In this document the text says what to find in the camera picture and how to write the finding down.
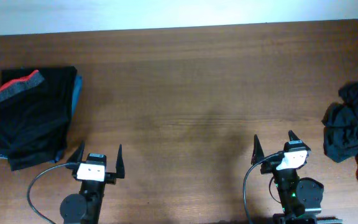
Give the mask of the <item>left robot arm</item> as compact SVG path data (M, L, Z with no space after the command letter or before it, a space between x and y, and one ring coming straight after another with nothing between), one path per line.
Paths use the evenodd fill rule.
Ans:
M118 149L115 172L106 171L106 155L89 153L83 160L84 151L85 143L81 142L67 160L66 168L72 171L75 180L81 182L81 187L77 194L71 194L61 202L60 215L64 224L97 224L105 186L114 185L117 179L125 178L122 147Z

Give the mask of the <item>black shorts red waistband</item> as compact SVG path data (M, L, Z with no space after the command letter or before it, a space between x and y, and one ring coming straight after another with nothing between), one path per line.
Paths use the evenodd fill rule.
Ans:
M62 158L77 78L72 66L1 72L0 156L11 170Z

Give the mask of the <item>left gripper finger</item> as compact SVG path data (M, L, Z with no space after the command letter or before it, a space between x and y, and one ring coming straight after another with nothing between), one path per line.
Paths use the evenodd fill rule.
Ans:
M126 175L125 167L124 167L124 160L122 157L122 145L119 145L119 149L117 152L117 159L116 159L116 178L117 179L124 179Z
M68 158L67 163L81 163L85 150L85 142L82 141L75 152Z

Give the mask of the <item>aluminium frame rail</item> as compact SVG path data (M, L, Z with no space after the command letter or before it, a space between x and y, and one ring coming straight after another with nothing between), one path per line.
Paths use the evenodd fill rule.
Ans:
M298 218L286 218L284 214L274 214L273 223L274 224L343 224L343 220L335 217L318 218L315 215L303 215Z

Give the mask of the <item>black nike t-shirt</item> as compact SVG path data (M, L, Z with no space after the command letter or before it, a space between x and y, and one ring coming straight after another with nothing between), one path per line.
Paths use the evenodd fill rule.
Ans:
M352 108L331 103L326 110L324 125L324 153L336 163L358 154L358 119Z

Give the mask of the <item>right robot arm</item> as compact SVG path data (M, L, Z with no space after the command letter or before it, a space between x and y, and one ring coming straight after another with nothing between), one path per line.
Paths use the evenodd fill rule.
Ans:
M297 170L306 165L311 149L293 132L283 150L265 156L257 135L254 136L252 167L261 166L260 173L272 174L282 213L273 215L274 223L316 223L321 213L324 185L309 178L300 178Z

